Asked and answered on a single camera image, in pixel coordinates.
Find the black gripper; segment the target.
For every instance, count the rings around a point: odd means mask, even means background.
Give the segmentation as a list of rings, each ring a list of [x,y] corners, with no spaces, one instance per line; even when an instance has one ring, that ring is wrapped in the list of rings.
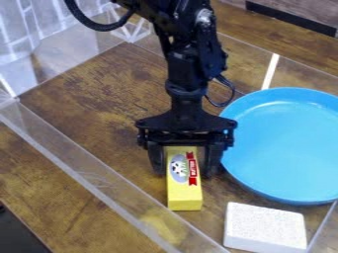
[[[231,82],[223,82],[235,95]],[[187,91],[170,81],[166,89],[171,97],[171,109],[150,118],[136,121],[139,129],[138,144],[148,149],[148,157],[155,173],[166,174],[166,156],[162,145],[207,145],[204,149],[204,165],[202,175],[211,178],[219,172],[224,147],[234,145],[234,120],[210,115],[202,109],[202,97],[215,107],[226,107],[234,97],[223,103],[215,103],[206,95],[207,88]]]

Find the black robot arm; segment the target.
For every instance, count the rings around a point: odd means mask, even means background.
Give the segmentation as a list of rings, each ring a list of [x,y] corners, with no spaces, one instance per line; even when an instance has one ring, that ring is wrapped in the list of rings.
[[[168,63],[166,89],[170,110],[136,121],[138,141],[148,150],[158,174],[166,173],[164,149],[170,146],[202,146],[208,178],[219,171],[227,147],[234,145],[237,122],[202,109],[207,84],[224,81],[227,53],[216,36],[216,18],[210,0],[111,0],[146,18],[155,28]]]

